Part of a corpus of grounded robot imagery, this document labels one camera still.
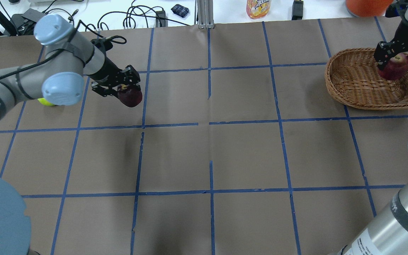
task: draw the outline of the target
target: yellow-green object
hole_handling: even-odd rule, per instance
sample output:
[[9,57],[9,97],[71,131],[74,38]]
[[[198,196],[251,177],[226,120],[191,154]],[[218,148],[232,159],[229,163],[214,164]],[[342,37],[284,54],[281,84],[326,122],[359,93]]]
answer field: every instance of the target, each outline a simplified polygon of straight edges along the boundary
[[55,104],[54,103],[50,103],[50,102],[48,102],[45,98],[39,98],[38,99],[39,100],[39,102],[41,103],[41,104],[43,104],[44,106],[54,106]]

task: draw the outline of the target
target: orange package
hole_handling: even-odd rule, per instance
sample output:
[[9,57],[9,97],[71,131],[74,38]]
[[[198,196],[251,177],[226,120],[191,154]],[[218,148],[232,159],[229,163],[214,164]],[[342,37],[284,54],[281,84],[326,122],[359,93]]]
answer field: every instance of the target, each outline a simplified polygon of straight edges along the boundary
[[270,10],[270,0],[247,0],[246,3],[246,14],[252,19],[262,18]]

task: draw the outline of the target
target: apple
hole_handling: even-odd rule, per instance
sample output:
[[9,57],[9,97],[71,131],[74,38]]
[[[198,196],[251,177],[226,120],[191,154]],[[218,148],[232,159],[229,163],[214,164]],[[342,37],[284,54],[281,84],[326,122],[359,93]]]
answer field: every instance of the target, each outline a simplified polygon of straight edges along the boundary
[[143,93],[137,85],[119,85],[118,99],[128,107],[135,107],[143,100]]
[[399,53],[393,58],[390,58],[383,70],[377,69],[380,77],[390,81],[400,79],[407,72],[407,70],[408,57],[404,53]]

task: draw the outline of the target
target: light blue cap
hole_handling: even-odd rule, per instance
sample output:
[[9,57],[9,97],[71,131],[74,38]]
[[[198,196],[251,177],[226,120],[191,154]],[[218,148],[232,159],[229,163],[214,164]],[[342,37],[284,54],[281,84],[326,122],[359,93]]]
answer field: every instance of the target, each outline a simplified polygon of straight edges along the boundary
[[0,178],[0,254],[26,255],[31,241],[31,220],[24,215],[23,198]]
[[55,105],[73,105],[81,100],[84,80],[73,72],[62,72],[48,77],[42,84],[44,98]]
[[34,27],[34,36],[41,45],[50,45],[68,36],[73,25],[58,14],[43,16]]

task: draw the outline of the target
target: wicker basket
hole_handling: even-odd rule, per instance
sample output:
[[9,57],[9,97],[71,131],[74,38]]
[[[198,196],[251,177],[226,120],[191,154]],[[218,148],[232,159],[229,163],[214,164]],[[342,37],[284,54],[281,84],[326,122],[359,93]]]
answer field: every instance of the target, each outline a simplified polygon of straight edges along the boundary
[[375,49],[348,49],[330,58],[325,83],[340,103],[360,109],[408,108],[408,71],[399,80],[387,81],[377,73]]

